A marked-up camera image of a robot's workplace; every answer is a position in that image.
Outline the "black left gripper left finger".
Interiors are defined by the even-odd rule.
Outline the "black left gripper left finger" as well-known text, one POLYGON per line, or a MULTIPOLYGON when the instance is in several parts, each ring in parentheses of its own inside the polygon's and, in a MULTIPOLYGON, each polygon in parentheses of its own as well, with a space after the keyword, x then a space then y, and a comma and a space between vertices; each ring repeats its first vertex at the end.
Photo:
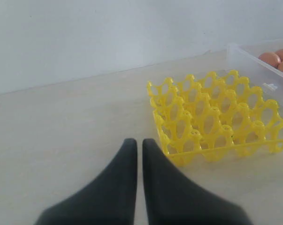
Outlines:
POLYGON ((132 225, 137 179, 137 142, 128 138, 110 164, 91 183, 43 211, 36 224, 132 225))

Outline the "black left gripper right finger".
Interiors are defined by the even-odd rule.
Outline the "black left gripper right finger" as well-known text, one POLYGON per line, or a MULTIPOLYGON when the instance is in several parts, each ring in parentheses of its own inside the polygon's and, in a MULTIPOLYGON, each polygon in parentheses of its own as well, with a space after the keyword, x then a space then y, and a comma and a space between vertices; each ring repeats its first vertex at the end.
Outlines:
POLYGON ((245 211, 180 172, 154 139, 144 139, 143 184, 151 225, 250 225, 245 211))

